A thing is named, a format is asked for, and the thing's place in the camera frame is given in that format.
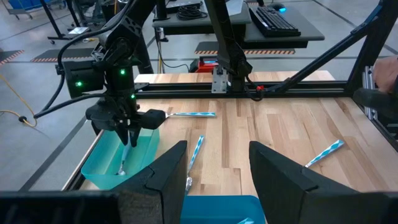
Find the silver mounting bracket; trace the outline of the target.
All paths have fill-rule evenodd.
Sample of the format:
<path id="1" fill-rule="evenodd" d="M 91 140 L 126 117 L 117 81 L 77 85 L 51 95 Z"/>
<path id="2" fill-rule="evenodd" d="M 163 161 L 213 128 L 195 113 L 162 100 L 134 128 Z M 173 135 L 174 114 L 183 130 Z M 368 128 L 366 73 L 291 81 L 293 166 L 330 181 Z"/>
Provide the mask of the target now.
<path id="1" fill-rule="evenodd" d="M 211 92 L 222 94 L 227 92 L 228 74 L 227 71 L 218 65 L 213 69 L 213 81 L 211 84 Z"/>

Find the grey desk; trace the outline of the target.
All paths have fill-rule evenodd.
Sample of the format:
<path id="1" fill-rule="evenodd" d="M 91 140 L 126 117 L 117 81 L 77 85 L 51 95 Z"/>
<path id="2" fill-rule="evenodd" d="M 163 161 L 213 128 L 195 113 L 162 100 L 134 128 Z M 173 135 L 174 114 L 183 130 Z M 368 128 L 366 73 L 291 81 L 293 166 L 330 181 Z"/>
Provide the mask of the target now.
<path id="1" fill-rule="evenodd" d="M 246 25 L 246 32 L 243 40 L 243 49 L 296 49 L 306 48 L 309 41 L 321 41 L 325 36 L 313 26 L 294 7 L 288 7 L 282 15 L 298 30 L 301 36 L 298 37 L 264 37 L 254 24 L 254 20 Z"/>
<path id="2" fill-rule="evenodd" d="M 237 3 L 239 14 L 231 15 L 228 11 L 228 4 Z M 169 19 L 154 21 L 153 28 L 163 28 L 166 35 L 185 35 L 185 34 L 214 34 L 213 26 L 217 19 L 225 21 L 229 19 L 235 38 L 241 37 L 246 31 L 246 25 L 251 23 L 249 7 L 243 0 L 204 0 L 204 7 L 208 10 L 205 18 L 183 21 L 177 18 L 176 14 L 171 14 Z"/>

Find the black keyboard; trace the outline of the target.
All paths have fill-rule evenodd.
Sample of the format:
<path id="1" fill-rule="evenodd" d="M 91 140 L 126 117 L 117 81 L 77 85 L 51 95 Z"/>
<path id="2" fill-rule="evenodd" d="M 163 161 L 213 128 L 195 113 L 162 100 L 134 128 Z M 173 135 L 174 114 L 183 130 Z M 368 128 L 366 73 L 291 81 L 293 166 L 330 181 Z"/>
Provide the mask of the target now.
<path id="1" fill-rule="evenodd" d="M 271 7 L 250 8 L 251 20 L 264 37 L 298 37 L 301 32 Z"/>

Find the spoon with light blue handle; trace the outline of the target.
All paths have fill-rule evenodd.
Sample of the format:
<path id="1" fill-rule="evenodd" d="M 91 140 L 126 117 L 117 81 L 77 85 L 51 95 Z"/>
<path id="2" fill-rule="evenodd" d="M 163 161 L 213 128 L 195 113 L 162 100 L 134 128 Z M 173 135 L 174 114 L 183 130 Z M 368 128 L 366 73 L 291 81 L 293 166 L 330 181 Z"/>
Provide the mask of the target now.
<path id="1" fill-rule="evenodd" d="M 130 151 L 130 148 L 131 148 L 131 145 L 130 145 L 130 144 L 127 144 L 127 145 L 124 147 L 123 153 L 122 153 L 122 157 L 121 157 L 121 163 L 120 163 L 119 170 L 118 170 L 118 172 L 116 173 L 116 175 L 126 175 L 126 172 L 124 171 L 124 164 L 125 164 L 127 155 L 128 155 L 128 153 L 129 153 L 129 151 Z"/>

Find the black aluminium table frame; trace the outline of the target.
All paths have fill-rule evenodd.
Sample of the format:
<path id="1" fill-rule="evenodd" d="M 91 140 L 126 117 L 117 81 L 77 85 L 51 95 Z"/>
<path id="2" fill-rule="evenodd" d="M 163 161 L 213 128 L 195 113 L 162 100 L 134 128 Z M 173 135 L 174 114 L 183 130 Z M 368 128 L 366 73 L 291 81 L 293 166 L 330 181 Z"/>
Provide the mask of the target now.
<path id="1" fill-rule="evenodd" d="M 249 75 L 252 66 L 243 49 L 235 41 L 229 19 L 217 19 L 213 30 L 219 44 L 218 65 L 228 74 L 227 92 L 211 92 L 210 83 L 150 84 L 139 92 L 143 99 L 161 98 L 336 98 L 362 95 L 361 74 L 371 66 L 380 53 L 392 26 L 398 19 L 398 0 L 380 0 L 368 18 L 343 40 L 305 66 L 295 75 L 279 82 L 253 82 Z M 335 58 L 360 39 L 364 44 L 346 82 L 307 82 L 305 78 Z"/>

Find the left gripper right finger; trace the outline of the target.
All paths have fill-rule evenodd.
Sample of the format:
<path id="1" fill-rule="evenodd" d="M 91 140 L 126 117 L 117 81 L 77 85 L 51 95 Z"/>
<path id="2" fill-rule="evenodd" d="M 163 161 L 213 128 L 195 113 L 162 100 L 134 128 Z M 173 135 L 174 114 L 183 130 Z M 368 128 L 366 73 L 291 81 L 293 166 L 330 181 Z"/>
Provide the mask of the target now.
<path id="1" fill-rule="evenodd" d="M 358 192 L 257 141 L 249 163 L 268 224 L 398 224 L 398 192 Z"/>

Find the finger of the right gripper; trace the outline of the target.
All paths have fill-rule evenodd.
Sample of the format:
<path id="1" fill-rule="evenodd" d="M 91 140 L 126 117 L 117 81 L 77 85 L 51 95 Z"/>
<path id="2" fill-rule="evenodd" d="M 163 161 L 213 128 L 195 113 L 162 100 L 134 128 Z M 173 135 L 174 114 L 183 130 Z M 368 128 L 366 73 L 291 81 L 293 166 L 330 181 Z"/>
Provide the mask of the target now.
<path id="1" fill-rule="evenodd" d="M 118 134 L 121 142 L 126 146 L 129 143 L 129 131 L 126 128 L 117 128 L 116 133 Z"/>
<path id="2" fill-rule="evenodd" d="M 129 128 L 129 138 L 130 138 L 130 143 L 131 143 L 132 147 L 137 146 L 137 140 L 138 140 L 140 131 L 141 131 L 140 126 L 131 126 Z"/>

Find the blue storage crate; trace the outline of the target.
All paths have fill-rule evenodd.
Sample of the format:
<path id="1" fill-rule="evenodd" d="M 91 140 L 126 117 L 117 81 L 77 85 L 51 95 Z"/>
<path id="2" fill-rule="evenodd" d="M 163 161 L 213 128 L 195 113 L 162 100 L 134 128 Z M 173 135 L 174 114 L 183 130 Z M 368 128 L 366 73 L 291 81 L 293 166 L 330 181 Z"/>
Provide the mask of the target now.
<path id="1" fill-rule="evenodd" d="M 40 0 L 6 0 L 13 9 L 25 9 L 26 11 L 42 7 Z M 44 0 L 49 9 L 57 5 L 60 9 L 67 6 L 66 0 Z"/>

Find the black rolling stand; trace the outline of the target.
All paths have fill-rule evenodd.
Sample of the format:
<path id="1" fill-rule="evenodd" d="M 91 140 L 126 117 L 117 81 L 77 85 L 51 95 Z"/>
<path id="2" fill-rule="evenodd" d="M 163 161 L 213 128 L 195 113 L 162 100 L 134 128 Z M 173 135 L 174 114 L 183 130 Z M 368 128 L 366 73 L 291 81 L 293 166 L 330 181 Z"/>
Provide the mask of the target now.
<path id="1" fill-rule="evenodd" d="M 39 1 L 40 1 L 41 5 L 42 5 L 51 25 L 56 33 L 56 36 L 48 36 L 47 37 L 47 39 L 50 41 L 50 43 L 52 45 L 55 45 L 56 40 L 72 40 L 72 38 L 76 37 L 77 35 L 87 33 L 91 30 L 88 26 L 83 25 L 83 23 L 77 19 L 77 16 L 76 16 L 74 8 L 73 8 L 74 0 L 50 0 L 49 2 L 46 2 L 46 0 L 39 0 Z M 49 3 L 54 2 L 54 1 L 65 2 L 66 3 L 65 7 L 69 10 L 70 15 L 72 16 L 73 24 L 75 26 L 69 28 L 67 34 L 64 34 L 61 32 L 56 20 L 53 17 L 53 14 L 50 12 Z"/>

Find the person's hand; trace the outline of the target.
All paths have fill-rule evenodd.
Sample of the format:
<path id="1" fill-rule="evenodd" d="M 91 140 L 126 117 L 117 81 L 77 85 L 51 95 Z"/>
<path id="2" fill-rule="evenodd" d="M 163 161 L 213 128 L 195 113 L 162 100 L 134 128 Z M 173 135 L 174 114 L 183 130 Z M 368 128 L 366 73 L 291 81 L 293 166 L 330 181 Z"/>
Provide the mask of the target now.
<path id="1" fill-rule="evenodd" d="M 377 59 L 374 64 L 373 80 L 379 91 L 392 93 L 398 77 L 398 55 Z"/>

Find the red black power box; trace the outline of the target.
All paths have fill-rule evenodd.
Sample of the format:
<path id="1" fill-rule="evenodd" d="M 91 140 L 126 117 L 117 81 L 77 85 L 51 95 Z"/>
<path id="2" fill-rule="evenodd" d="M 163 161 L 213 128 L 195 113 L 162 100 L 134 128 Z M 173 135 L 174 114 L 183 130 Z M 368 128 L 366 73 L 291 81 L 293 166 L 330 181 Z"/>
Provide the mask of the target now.
<path id="1" fill-rule="evenodd" d="M 190 73 L 212 73 L 213 68 L 218 65 L 216 56 L 200 56 L 190 64 Z"/>

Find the black computer mouse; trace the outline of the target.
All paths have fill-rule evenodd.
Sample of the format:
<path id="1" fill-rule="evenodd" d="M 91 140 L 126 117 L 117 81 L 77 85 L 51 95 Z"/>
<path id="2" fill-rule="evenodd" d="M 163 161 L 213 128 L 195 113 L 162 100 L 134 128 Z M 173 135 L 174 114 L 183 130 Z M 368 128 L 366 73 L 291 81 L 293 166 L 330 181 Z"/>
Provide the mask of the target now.
<path id="1" fill-rule="evenodd" d="M 268 5 L 268 7 L 271 7 L 271 8 L 273 8 L 274 10 L 279 11 L 279 12 L 285 12 L 285 11 L 286 11 L 286 7 L 285 7 L 282 3 L 280 3 L 280 2 L 273 2 L 273 3 L 270 3 L 270 4 Z"/>

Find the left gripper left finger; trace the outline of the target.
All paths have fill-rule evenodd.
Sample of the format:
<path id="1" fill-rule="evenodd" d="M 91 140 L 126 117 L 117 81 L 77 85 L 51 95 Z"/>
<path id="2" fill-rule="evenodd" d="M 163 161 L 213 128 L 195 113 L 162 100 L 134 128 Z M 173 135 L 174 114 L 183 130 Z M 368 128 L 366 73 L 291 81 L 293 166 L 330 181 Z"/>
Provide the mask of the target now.
<path id="1" fill-rule="evenodd" d="M 111 190 L 0 192 L 0 224 L 179 224 L 187 142 Z"/>

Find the blue plastic bin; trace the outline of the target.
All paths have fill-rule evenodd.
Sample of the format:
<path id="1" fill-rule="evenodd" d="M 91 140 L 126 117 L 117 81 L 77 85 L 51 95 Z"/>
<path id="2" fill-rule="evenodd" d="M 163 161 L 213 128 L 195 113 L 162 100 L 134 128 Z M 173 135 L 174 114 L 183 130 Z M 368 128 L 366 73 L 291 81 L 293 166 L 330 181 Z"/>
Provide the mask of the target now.
<path id="1" fill-rule="evenodd" d="M 245 218 L 265 224 L 260 201 L 252 195 L 186 196 L 180 224 L 237 224 Z"/>

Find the teal translucent plastic bin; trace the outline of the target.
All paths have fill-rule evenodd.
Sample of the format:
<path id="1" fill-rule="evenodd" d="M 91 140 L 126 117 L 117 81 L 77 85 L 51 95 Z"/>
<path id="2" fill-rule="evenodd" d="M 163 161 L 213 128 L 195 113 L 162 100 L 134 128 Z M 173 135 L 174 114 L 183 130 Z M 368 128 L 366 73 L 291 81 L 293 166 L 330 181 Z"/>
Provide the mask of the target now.
<path id="1" fill-rule="evenodd" d="M 81 173 L 99 189 L 112 189 L 155 160 L 159 139 L 158 129 L 142 129 L 137 146 L 131 147 L 127 155 L 124 164 L 126 175 L 116 175 L 125 145 L 115 132 L 105 131 L 81 168 Z"/>

